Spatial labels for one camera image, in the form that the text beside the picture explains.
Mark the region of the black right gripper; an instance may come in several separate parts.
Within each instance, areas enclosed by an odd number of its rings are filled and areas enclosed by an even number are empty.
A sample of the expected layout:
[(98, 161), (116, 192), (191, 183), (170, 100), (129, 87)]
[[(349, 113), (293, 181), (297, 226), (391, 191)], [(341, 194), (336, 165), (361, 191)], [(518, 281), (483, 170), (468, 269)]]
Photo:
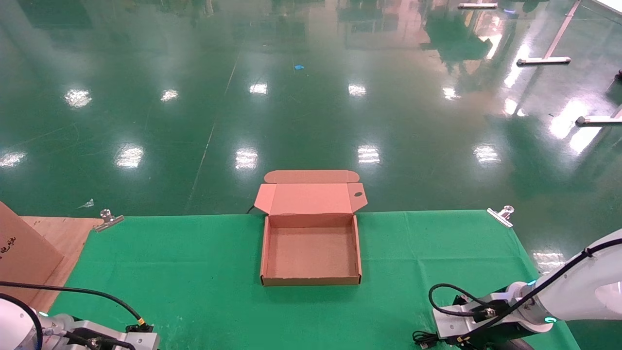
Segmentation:
[[(453, 306), (463, 306), (465, 304), (484, 305), (484, 301), (465, 293), (454, 297)], [(486, 330), (486, 340), (465, 337), (462, 340), (457, 340), (457, 346), (464, 350), (502, 350), (500, 343), (528, 336), (530, 336), (530, 330), (519, 319), (504, 319)]]

